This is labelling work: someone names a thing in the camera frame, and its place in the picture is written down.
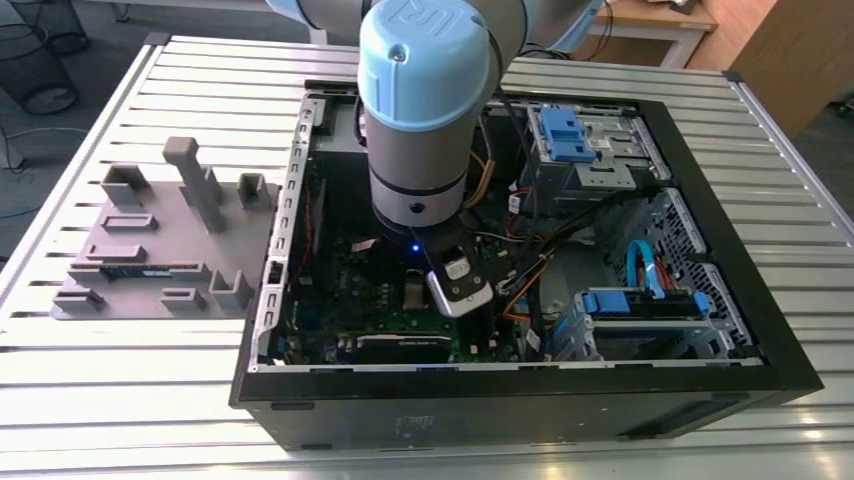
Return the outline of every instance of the blue drive bracket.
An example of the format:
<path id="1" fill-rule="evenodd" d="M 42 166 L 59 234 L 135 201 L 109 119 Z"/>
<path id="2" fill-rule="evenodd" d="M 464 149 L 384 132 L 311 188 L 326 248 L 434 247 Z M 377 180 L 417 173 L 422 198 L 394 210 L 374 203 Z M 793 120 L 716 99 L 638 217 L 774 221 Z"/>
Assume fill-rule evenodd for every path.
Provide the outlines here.
<path id="1" fill-rule="evenodd" d="M 582 294 L 588 313 L 630 313 L 626 293 L 620 291 L 588 292 Z"/>
<path id="2" fill-rule="evenodd" d="M 580 124 L 573 110 L 544 108 L 541 126 L 553 161 L 593 163 L 597 160 L 597 152 L 588 146 L 588 128 Z"/>

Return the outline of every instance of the black computer case frame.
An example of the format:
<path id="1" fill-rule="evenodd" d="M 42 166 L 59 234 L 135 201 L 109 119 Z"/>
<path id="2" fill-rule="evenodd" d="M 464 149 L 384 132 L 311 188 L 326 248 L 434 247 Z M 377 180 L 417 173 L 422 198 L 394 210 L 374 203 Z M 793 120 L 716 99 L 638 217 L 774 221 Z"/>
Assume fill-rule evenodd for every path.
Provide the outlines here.
<path id="1" fill-rule="evenodd" d="M 670 438 L 748 407 L 782 404 L 823 388 L 666 106 L 642 100 L 572 98 L 637 107 L 709 246 L 706 260 L 725 274 L 758 344 L 756 354 L 766 364 L 250 373 L 251 313 L 230 400 L 235 408 L 249 409 L 285 448 Z"/>

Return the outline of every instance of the green circuit board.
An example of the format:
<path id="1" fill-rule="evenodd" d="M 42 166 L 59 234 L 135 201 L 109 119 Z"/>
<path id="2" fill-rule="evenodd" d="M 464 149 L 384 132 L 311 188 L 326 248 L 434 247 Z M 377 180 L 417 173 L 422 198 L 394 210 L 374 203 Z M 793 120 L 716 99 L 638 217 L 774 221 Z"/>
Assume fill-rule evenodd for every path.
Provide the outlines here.
<path id="1" fill-rule="evenodd" d="M 349 363 L 342 350 L 347 352 L 351 342 L 366 335 L 449 338 L 453 363 L 518 361 L 508 335 L 477 345 L 468 341 L 465 320 L 438 312 L 425 266 L 413 264 L 410 257 L 393 255 L 381 261 L 369 251 L 353 249 L 353 244 L 339 242 L 325 269 L 302 282 L 309 285 L 301 288 L 286 336 L 299 343 L 305 363 Z"/>

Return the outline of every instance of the open computer tower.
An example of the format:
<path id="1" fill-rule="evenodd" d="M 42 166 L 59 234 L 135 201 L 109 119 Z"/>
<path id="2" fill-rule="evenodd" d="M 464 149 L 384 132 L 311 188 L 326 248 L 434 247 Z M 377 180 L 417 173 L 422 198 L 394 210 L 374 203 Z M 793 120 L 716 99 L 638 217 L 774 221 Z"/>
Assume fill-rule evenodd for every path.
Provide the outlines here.
<path id="1" fill-rule="evenodd" d="M 355 86 L 307 88 L 231 395 L 285 448 L 668 438 L 823 388 L 664 104 L 512 95 L 521 139 L 489 103 L 496 299 L 454 319 L 377 221 Z"/>

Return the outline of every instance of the blue plastic latch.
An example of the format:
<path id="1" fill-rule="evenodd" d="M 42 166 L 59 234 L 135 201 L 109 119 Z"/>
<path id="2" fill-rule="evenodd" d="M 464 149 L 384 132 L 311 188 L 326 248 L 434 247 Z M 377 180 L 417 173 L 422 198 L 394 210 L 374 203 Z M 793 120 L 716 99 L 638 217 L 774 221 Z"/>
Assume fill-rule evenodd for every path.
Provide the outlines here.
<path id="1" fill-rule="evenodd" d="M 709 302 L 709 295 L 704 292 L 694 292 L 694 301 L 697 302 L 697 308 L 700 308 L 700 313 L 704 314 L 704 317 L 709 316 L 709 312 L 712 312 L 712 303 Z"/>
<path id="2" fill-rule="evenodd" d="M 541 126 L 552 147 L 550 157 L 556 162 L 592 163 L 597 160 L 597 152 L 588 146 L 588 129 L 580 124 L 573 110 L 544 108 Z"/>
<path id="3" fill-rule="evenodd" d="M 596 292 L 600 312 L 602 313 L 629 313 L 629 299 L 624 292 Z"/>
<path id="4" fill-rule="evenodd" d="M 593 293 L 582 293 L 582 302 L 585 302 L 585 311 L 588 313 L 597 313 L 600 311 L 600 304 L 597 303 L 597 297 Z"/>

